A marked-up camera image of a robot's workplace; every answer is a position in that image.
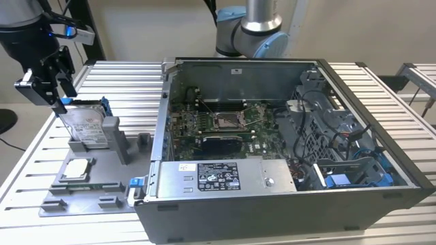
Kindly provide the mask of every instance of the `power supply label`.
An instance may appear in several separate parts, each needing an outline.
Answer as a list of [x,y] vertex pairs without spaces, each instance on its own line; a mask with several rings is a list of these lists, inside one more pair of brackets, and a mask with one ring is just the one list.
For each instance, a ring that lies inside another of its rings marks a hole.
[[199,163],[199,190],[240,190],[236,162]]

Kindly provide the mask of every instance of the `wire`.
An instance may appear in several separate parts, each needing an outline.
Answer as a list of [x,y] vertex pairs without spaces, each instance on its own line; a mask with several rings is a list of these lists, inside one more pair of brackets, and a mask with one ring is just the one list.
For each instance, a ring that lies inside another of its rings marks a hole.
[[206,3],[206,5],[207,5],[207,7],[208,7],[208,9],[211,11],[212,18],[214,18],[214,23],[215,23],[215,26],[216,26],[216,19],[218,19],[218,15],[216,15],[216,4],[215,4],[215,9],[214,9],[214,3],[212,2],[210,2],[208,0],[203,0],[203,2]]
[[414,95],[414,97],[412,97],[412,99],[411,99],[410,106],[412,105],[414,100],[415,100],[415,97],[416,97],[418,93],[420,92],[420,90],[422,90],[422,88],[418,88],[418,90],[416,90],[416,92],[415,92],[415,95]]
[[[60,10],[62,10],[62,15],[66,15],[67,14],[67,10],[70,9],[70,5],[71,5],[71,3],[72,3],[72,0],[68,0],[68,2],[67,2],[67,4],[66,4],[66,8],[63,9],[62,8],[62,4],[60,4],[60,0],[58,0],[58,4],[59,4],[59,8],[60,8]],[[75,27],[75,30],[76,30],[76,34],[74,35],[74,36],[66,36],[67,37],[67,39],[72,39],[72,38],[75,38],[76,36],[78,36],[78,28]],[[83,59],[83,56],[82,56],[82,53],[80,53],[80,51],[79,51],[79,47],[78,47],[78,44],[76,44],[76,42],[74,41],[74,44],[75,44],[75,47],[76,47],[76,50],[78,50],[78,54],[79,54],[79,56],[80,56],[80,61],[82,61],[82,65],[84,65],[84,59]]]
[[372,150],[370,150],[370,149],[367,149],[367,148],[360,149],[359,151],[356,151],[356,153],[355,153],[352,159],[356,159],[356,157],[359,157],[359,154],[360,154],[362,152],[368,152],[368,151],[372,152]]
[[71,5],[71,3],[72,3],[72,0],[68,0],[68,2],[67,2],[67,4],[66,4],[66,8],[64,8],[64,10],[62,10],[62,15],[66,15],[67,14],[67,11],[68,11],[68,9],[70,9],[70,5]]
[[346,160],[348,161],[348,157],[350,157],[350,149],[352,147],[352,143],[348,141],[347,143],[347,154],[346,154]]
[[82,53],[80,53],[80,51],[79,51],[79,47],[78,47],[76,42],[74,42],[74,44],[75,44],[75,47],[76,47],[76,50],[78,50],[78,54],[79,54],[79,56],[80,56],[82,65],[84,65],[83,56],[82,56]]
[[192,119],[194,119],[194,121],[196,122],[196,124],[195,124],[195,126],[192,127],[192,129],[190,129],[190,132],[191,132],[191,131],[194,131],[194,130],[198,128],[199,120],[198,120],[198,118],[196,118],[196,116],[195,116],[194,113],[191,113],[191,112],[188,112],[188,111],[187,111],[187,113],[191,114]]
[[6,141],[4,139],[0,138],[0,141],[2,141],[7,146],[10,146],[10,147],[12,147],[12,148],[15,148],[15,149],[18,149],[18,150],[26,152],[26,149],[23,149],[23,148],[20,148],[20,147],[18,147],[18,146],[15,146],[15,145],[7,143],[7,141]]
[[302,135],[303,135],[303,130],[304,130],[304,125],[306,125],[306,106],[304,106],[304,101],[308,102],[310,104],[312,104],[308,100],[304,99],[304,96],[311,93],[311,92],[315,92],[315,93],[320,93],[323,94],[324,96],[327,96],[322,91],[319,90],[310,90],[307,91],[303,95],[302,95],[302,98],[299,99],[302,101],[302,109],[303,109],[303,116],[302,116],[302,123],[300,123],[300,127],[299,127],[299,131],[298,131],[298,138],[295,139],[295,142],[294,142],[294,146],[292,146],[292,152],[294,152],[294,156],[300,160],[300,162],[303,163],[307,163],[310,166],[311,164],[304,160],[303,157],[300,157],[298,155],[298,143],[300,141],[300,138],[302,138]]

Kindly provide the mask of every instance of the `cable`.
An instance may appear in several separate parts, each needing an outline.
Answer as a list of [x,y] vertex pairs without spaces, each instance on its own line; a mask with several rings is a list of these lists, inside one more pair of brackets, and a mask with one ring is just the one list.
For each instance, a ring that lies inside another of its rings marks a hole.
[[412,102],[414,102],[415,97],[416,97],[418,93],[420,92],[420,90],[422,90],[422,88],[418,88],[418,90],[416,90],[416,92],[415,92],[415,95],[414,95],[414,97],[412,97],[412,99],[411,99],[410,106],[412,105]]
[[[68,0],[68,2],[67,2],[67,4],[66,4],[66,8],[63,9],[63,8],[62,8],[62,4],[60,4],[60,0],[58,0],[59,8],[60,8],[60,10],[62,10],[62,15],[66,15],[66,14],[67,14],[67,11],[68,11],[68,9],[70,9],[70,5],[71,5],[71,3],[72,3],[72,0]],[[75,27],[75,30],[76,30],[75,35],[74,35],[74,36],[66,36],[67,39],[72,39],[72,38],[75,38],[75,37],[78,36],[78,28],[76,28],[76,27]],[[84,59],[83,59],[82,53],[80,53],[80,51],[79,51],[79,47],[78,47],[76,42],[74,42],[74,44],[75,44],[75,47],[76,47],[76,50],[78,50],[78,54],[79,54],[79,56],[80,56],[82,65],[84,65]]]
[[79,57],[80,57],[82,65],[84,65],[83,56],[82,56],[82,53],[79,51],[79,47],[78,47],[76,42],[74,42],[74,44],[75,44],[75,47],[76,47],[76,50],[78,50],[78,54],[79,54]]
[[66,4],[66,8],[64,8],[64,10],[62,10],[62,15],[66,15],[67,14],[67,11],[68,11],[68,9],[70,9],[70,5],[71,5],[71,3],[72,3],[72,0],[68,0],[68,2],[67,2],[67,4]]
[[214,23],[215,23],[215,26],[216,26],[216,19],[218,19],[218,15],[216,15],[216,4],[215,4],[215,9],[214,9],[214,7],[212,7],[214,3],[212,2],[210,2],[208,0],[203,0],[203,2],[206,3],[207,8],[211,11],[212,18],[214,18]]
[[310,166],[311,164],[304,160],[304,156],[299,156],[298,155],[298,143],[300,141],[302,135],[303,135],[303,130],[304,130],[304,125],[306,125],[306,106],[304,106],[304,101],[308,102],[311,104],[311,102],[308,100],[304,99],[304,96],[310,93],[310,92],[316,92],[316,93],[322,93],[324,96],[327,96],[322,91],[319,90],[310,90],[307,91],[303,95],[302,98],[299,99],[299,101],[302,101],[302,108],[303,108],[303,116],[302,116],[302,123],[300,123],[300,127],[299,127],[299,131],[298,131],[298,138],[295,139],[294,142],[294,146],[292,146],[292,152],[294,152],[294,156],[300,160],[302,163],[307,163]]
[[2,141],[7,146],[10,146],[10,147],[12,147],[12,148],[15,148],[15,149],[18,149],[18,150],[26,152],[26,149],[23,149],[23,148],[20,148],[20,147],[18,147],[18,146],[15,146],[15,145],[7,143],[7,141],[6,141],[4,139],[0,138],[0,141]]
[[352,159],[356,159],[356,157],[359,157],[359,155],[360,155],[362,152],[368,152],[368,151],[372,152],[374,150],[370,150],[370,149],[367,149],[367,148],[360,149],[359,151],[356,151],[356,153],[355,153]]

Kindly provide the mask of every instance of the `motherboard chip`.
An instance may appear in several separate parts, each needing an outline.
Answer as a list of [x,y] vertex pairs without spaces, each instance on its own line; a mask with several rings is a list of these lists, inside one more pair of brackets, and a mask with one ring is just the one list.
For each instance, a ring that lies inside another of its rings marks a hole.
[[228,155],[240,152],[243,138],[239,136],[210,136],[203,138],[202,150],[207,155]]

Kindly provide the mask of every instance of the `blue latch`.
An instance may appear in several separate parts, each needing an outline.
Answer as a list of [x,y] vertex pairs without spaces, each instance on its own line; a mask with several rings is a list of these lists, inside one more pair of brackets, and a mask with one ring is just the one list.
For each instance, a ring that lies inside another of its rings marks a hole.
[[144,186],[144,178],[132,178],[130,182],[131,188],[140,188]]
[[60,102],[67,106],[72,103],[74,99],[72,98],[60,98]]

